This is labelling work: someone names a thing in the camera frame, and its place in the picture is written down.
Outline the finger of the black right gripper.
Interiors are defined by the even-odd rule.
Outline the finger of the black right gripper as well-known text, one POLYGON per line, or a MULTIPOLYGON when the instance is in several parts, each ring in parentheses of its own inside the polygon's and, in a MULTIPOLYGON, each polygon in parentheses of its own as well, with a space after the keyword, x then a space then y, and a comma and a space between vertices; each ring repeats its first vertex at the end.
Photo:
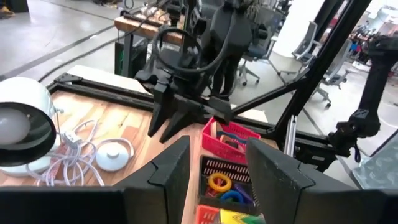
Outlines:
POLYGON ((154 105, 148 136, 152 137, 164 124, 169 115, 169 104, 172 101, 172 92, 168 84, 158 82, 152 90, 154 105))
POLYGON ((161 143, 167 142, 172 136, 176 135, 179 131, 195 122, 195 115, 193 109, 178 110, 170 118, 170 121, 160 137, 161 143))

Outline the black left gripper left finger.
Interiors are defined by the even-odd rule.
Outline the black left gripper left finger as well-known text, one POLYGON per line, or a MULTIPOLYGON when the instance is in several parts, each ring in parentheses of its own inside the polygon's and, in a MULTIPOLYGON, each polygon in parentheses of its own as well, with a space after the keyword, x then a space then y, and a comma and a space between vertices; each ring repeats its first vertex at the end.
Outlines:
POLYGON ((181 224, 190 178, 190 137, 180 137, 116 184, 123 216, 114 224, 181 224))

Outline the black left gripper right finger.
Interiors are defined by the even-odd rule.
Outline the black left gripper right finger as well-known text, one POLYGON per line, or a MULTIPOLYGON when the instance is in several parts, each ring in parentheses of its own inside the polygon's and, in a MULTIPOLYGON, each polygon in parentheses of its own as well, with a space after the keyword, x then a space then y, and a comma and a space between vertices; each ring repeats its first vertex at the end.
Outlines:
POLYGON ((349 185, 258 139, 248 141, 246 159, 267 224, 358 224, 349 185))

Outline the purple coil wrist keychain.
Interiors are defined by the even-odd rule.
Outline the purple coil wrist keychain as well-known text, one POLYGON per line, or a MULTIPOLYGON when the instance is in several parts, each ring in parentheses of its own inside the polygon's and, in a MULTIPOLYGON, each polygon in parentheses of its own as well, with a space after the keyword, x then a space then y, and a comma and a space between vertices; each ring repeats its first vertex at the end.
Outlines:
POLYGON ((244 186, 238 183, 233 184, 233 189, 237 192, 239 192, 243 196, 243 200, 247 204, 253 204, 254 199, 253 197, 248 193, 247 190, 245 190, 244 186))

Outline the blue coil wrist keychain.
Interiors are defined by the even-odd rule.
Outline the blue coil wrist keychain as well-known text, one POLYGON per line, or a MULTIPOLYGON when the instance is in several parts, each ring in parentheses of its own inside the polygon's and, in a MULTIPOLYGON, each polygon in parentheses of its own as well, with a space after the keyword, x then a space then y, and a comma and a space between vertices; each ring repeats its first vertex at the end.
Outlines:
POLYGON ((229 190, 220 196, 220 200, 223 202, 236 202, 244 203, 243 195, 236 190, 229 190))

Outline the yellow coil wrist keychain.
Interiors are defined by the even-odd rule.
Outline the yellow coil wrist keychain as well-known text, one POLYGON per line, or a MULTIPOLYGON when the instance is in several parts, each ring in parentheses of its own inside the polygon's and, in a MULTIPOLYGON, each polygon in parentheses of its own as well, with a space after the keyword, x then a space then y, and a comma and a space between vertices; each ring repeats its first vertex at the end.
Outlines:
POLYGON ((227 192, 230 190, 230 188, 232 186, 232 180, 225 174, 222 174, 220 172, 215 172, 208 177, 208 185, 215 191, 227 192), (224 180, 226 182, 226 184, 225 185, 216 185, 215 179, 217 179, 217 178, 224 180))

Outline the orange plastic basket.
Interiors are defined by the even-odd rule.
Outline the orange plastic basket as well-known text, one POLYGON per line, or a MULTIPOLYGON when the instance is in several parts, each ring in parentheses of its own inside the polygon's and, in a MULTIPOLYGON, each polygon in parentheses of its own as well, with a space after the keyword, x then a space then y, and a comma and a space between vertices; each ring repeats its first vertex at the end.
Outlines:
POLYGON ((221 208, 210 207, 207 205, 197 206, 195 224, 221 224, 221 208))

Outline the red plastic basket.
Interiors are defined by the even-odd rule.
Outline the red plastic basket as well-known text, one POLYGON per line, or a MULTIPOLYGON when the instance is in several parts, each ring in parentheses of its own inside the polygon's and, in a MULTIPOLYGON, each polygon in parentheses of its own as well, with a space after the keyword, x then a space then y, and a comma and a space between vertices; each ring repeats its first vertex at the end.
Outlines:
MULTIPOLYGON (((211 118, 202 131, 202 148, 213 153, 214 155, 232 162, 237 162, 241 164, 246 164, 246 144, 241 144, 237 142, 243 150, 237 150, 224 141, 215 139, 211 136, 211 124, 217 121, 211 118)), ((244 128, 243 126, 230 122, 229 124, 220 124, 223 127, 223 131, 227 133, 232 133, 239 136, 241 139, 248 140, 248 138, 260 139, 261 136, 250 129, 244 128)))

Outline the black plastic basket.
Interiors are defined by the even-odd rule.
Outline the black plastic basket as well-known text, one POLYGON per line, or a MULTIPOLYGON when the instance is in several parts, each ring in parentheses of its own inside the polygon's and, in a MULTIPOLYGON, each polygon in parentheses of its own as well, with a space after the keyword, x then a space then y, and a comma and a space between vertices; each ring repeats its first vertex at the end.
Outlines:
POLYGON ((247 213, 250 215, 259 214, 258 201, 256 198, 256 194, 252 189, 252 183, 249 177, 248 167, 244 164, 234 163, 210 156, 201 156, 198 186, 198 203, 200 205, 209 205, 212 207, 247 213), (245 202, 223 202, 220 200, 220 194, 217 196, 217 198, 207 197, 205 195, 205 191, 208 187, 208 177, 215 172, 220 172, 227 175, 232 180, 232 184, 238 183, 243 185, 245 190, 247 190, 248 193, 253 197, 254 203, 247 204, 245 202))

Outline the large blue rubber band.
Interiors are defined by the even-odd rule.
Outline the large blue rubber band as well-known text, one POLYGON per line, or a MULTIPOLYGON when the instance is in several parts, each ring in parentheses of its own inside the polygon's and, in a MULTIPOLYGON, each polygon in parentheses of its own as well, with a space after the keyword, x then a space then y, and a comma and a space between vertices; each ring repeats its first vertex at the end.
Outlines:
POLYGON ((217 131, 216 136, 219 138, 220 141, 234 141, 234 142, 239 142, 241 144, 246 144, 245 139, 241 139, 239 136, 232 134, 232 133, 227 133, 225 131, 217 131))

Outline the grey office chair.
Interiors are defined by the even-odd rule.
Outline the grey office chair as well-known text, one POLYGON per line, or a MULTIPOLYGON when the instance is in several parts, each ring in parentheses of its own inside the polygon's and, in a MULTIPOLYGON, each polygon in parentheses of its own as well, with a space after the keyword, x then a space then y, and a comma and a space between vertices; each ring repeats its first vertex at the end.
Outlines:
POLYGON ((310 21, 308 24, 307 33, 305 34, 303 40, 298 45, 298 47, 292 52, 292 56, 296 61, 300 63, 300 68, 297 71, 287 71, 281 70, 277 72, 277 75, 280 76, 282 73, 286 73, 288 75, 293 73, 300 73, 301 69, 307 67, 307 65, 313 60, 315 57, 310 50, 314 45, 319 46, 320 43, 315 40, 315 35, 317 31, 317 24, 310 21))
POLYGON ((312 96, 315 93, 319 93, 323 97, 323 101, 327 101, 325 108, 329 109, 331 107, 331 100, 329 98, 329 94, 327 91, 321 88, 321 84, 326 86, 337 86, 339 89, 340 83, 345 83, 347 81, 346 76, 349 73, 356 73, 356 70, 353 70, 351 67, 345 68, 345 73, 343 75, 339 75, 338 72, 342 69, 345 60, 348 58, 349 50, 351 48, 352 41, 347 39, 343 46, 340 48, 336 57, 333 59, 331 65, 325 72, 321 82, 318 84, 316 90, 312 93, 312 96))

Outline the white desk lamp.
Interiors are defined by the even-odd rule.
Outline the white desk lamp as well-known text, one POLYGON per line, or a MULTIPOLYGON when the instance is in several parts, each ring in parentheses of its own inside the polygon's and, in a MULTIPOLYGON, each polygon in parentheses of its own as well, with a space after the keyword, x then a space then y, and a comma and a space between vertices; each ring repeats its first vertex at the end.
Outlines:
POLYGON ((57 109, 48 89, 27 77, 0 82, 0 171, 13 177, 42 173, 60 146, 57 109))

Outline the wooden background workbench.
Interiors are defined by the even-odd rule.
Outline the wooden background workbench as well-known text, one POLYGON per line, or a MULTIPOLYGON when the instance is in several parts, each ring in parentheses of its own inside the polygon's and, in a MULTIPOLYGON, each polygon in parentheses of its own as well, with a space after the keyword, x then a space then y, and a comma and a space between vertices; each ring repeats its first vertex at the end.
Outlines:
MULTIPOLYGON (((146 39, 153 39, 154 36, 158 33, 161 25, 164 24, 171 25, 171 18, 170 18, 171 16, 162 9, 160 11, 161 12, 159 13, 155 12, 155 15, 150 16, 147 20, 145 20, 146 17, 143 16, 140 10, 137 12, 138 15, 136 16, 137 18, 128 19, 125 18, 124 16, 119 16, 114 19, 114 25, 116 26, 117 30, 124 32, 124 34, 126 35, 124 37, 123 60, 126 58, 128 62, 131 61, 131 56, 132 56, 131 49, 134 42, 134 35, 138 35, 146 39)), ((176 27, 179 29, 183 29, 184 23, 185 23, 185 16, 182 15, 180 16, 180 19, 176 23, 177 25, 176 27)), ((182 39, 183 37, 180 34, 167 34, 166 37, 164 37, 164 41, 174 45, 181 45, 182 39)), ((128 75, 131 72, 131 68, 132 67, 130 65, 127 65, 125 61, 123 61, 121 75, 128 77, 128 75)))

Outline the person's shoe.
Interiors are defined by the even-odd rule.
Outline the person's shoe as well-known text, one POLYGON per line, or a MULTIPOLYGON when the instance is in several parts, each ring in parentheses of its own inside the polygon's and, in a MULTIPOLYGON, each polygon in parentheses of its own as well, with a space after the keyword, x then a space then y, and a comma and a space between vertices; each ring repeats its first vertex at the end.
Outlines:
POLYGON ((6 19, 14 16, 15 14, 5 5, 0 4, 0 19, 6 19))

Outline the silver metal bracket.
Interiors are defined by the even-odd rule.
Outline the silver metal bracket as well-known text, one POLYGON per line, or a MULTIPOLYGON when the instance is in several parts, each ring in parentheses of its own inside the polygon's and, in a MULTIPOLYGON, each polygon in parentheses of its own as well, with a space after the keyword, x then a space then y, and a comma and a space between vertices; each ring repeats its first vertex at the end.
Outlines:
POLYGON ((297 129, 297 117, 292 115, 287 125, 287 132, 285 135, 284 154, 293 157, 295 151, 295 136, 297 129))

